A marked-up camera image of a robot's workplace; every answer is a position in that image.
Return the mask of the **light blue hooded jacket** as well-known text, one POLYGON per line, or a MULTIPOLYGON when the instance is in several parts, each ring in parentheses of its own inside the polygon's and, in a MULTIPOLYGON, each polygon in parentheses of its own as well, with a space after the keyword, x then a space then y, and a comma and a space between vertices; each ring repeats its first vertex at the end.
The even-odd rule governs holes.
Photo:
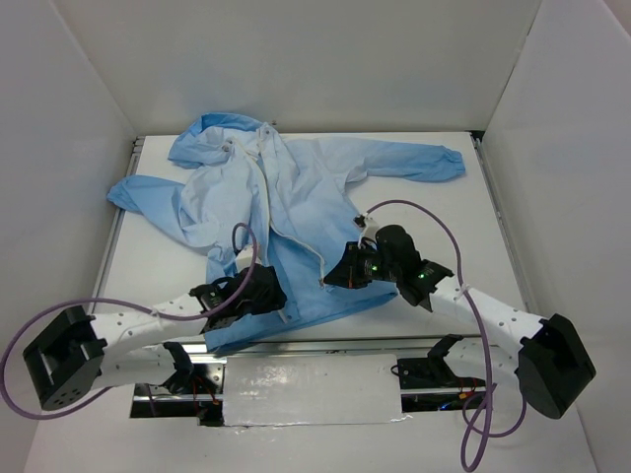
POLYGON ((201 116, 177 137, 169 160, 186 182, 131 175, 108 200, 144 216, 175 241, 207 258, 206 278, 234 272, 232 235, 256 240, 287 302, 281 312, 247 315, 209 332, 211 350, 333 321, 391 301, 393 284, 365 289, 326 286, 345 244, 359 236, 346 186, 369 176, 447 182, 465 173, 462 155, 443 146, 352 137, 285 140, 269 124, 231 114, 201 116))

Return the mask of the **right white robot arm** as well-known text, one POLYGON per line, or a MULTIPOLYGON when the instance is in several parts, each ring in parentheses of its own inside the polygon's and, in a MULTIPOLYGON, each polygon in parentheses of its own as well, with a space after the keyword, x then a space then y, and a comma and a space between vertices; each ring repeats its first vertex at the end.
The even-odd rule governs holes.
POLYGON ((462 323, 482 324, 490 341, 504 352, 497 369, 514 371, 526 403, 547 418, 561 418, 596 375, 567 317, 544 318, 467 288, 452 270, 423 258, 399 225, 347 242, 341 260, 323 281, 353 290, 374 281, 393 282, 413 306, 462 323))

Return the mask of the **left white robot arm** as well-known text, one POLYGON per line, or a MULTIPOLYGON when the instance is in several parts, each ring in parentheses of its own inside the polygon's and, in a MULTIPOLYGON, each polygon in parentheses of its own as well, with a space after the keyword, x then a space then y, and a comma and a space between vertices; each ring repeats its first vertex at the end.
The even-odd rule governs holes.
POLYGON ((147 312, 61 311, 24 350, 40 407, 68 407, 93 389, 148 383, 173 394, 198 374, 179 340, 224 329, 245 315, 280 310, 287 301, 276 272, 256 264, 147 312))

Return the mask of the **white foam block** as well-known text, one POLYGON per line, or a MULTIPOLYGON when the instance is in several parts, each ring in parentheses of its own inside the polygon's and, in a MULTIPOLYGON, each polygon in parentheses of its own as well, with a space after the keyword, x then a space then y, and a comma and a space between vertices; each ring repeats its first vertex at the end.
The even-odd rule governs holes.
POLYGON ((231 358, 223 388, 230 427, 385 424, 402 417, 395 356, 231 358))

